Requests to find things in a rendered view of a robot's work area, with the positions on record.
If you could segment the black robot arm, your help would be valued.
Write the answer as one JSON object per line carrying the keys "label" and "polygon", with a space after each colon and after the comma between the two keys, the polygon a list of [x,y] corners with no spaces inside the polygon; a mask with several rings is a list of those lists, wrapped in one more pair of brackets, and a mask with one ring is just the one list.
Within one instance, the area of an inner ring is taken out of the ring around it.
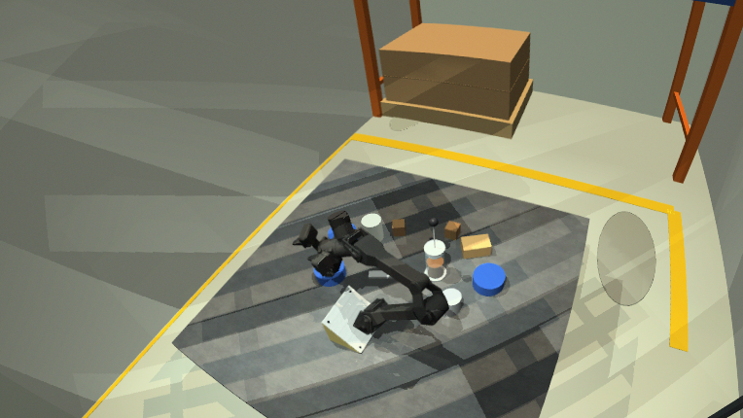
{"label": "black robot arm", "polygon": [[[364,311],[359,311],[353,327],[364,334],[373,334],[386,320],[418,320],[421,325],[433,326],[448,311],[447,298],[440,287],[432,284],[429,275],[419,273],[405,262],[385,251],[382,243],[361,226],[354,229],[345,210],[328,217],[336,241],[336,253],[343,258],[352,257],[364,265],[376,266],[405,285],[412,294],[413,303],[388,304],[383,299],[374,300]],[[360,236],[363,238],[358,240]],[[327,250],[322,250],[311,265],[322,276],[335,276],[334,264],[339,262]],[[433,296],[423,299],[428,289]]]}

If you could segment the glass coffee press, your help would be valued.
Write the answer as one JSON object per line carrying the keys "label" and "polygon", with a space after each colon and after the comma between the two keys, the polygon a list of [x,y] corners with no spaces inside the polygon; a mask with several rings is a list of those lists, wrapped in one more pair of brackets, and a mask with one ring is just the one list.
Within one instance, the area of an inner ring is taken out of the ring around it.
{"label": "glass coffee press", "polygon": [[434,240],[429,238],[429,242],[424,246],[426,270],[431,282],[440,282],[446,276],[444,267],[444,244],[442,241],[435,239],[435,226],[439,223],[437,218],[431,218],[429,225],[433,227]]}

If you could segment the pale grey cylinder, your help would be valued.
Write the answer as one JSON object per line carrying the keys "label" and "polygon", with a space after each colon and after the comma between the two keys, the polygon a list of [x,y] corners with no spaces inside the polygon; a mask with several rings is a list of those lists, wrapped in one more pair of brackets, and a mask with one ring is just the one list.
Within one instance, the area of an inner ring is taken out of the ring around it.
{"label": "pale grey cylinder", "polygon": [[381,218],[377,214],[368,214],[362,219],[362,227],[378,241],[384,238]]}

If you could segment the white flat bar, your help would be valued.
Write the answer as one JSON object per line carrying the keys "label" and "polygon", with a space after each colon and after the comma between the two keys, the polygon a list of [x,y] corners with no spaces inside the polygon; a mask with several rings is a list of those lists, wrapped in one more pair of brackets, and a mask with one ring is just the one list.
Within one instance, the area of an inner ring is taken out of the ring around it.
{"label": "white flat bar", "polygon": [[370,270],[369,278],[392,278],[382,270]]}

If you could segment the blue short cylinder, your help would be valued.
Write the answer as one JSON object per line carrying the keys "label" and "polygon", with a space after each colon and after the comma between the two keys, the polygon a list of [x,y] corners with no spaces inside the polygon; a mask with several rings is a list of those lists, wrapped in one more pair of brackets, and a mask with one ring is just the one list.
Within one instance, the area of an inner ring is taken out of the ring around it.
{"label": "blue short cylinder", "polygon": [[341,261],[339,272],[335,273],[335,276],[332,278],[322,276],[320,273],[316,272],[314,268],[313,268],[313,271],[314,271],[317,282],[320,285],[325,286],[325,287],[332,287],[332,286],[338,285],[339,283],[343,282],[345,278],[345,274],[346,274],[343,261]]}
{"label": "blue short cylinder", "polygon": [[[352,224],[352,226],[353,226],[353,228],[354,228],[354,229],[356,229],[356,227],[355,227],[355,226],[354,226],[353,224]],[[332,232],[332,229],[331,229],[331,228],[330,228],[330,229],[329,229],[329,231],[328,231],[328,237],[329,237],[329,239],[333,239],[333,237],[334,237],[334,234],[333,234],[333,232]]]}
{"label": "blue short cylinder", "polygon": [[473,289],[483,296],[496,296],[504,288],[505,271],[500,265],[483,263],[473,274]]}

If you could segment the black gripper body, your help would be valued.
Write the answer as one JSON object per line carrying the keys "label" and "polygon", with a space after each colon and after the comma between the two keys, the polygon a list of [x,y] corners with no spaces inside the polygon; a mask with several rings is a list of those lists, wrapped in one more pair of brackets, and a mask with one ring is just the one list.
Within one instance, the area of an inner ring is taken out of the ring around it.
{"label": "black gripper body", "polygon": [[333,237],[333,239],[323,237],[322,241],[319,242],[316,239],[317,235],[318,231],[312,224],[303,225],[301,234],[299,235],[299,242],[305,247],[313,246],[318,251],[318,254],[322,253],[322,250],[327,250],[326,252],[329,252],[332,257],[339,261],[334,264],[335,268],[333,268],[334,272],[338,273],[342,257],[338,256],[336,253],[337,239],[335,239],[335,237]]}

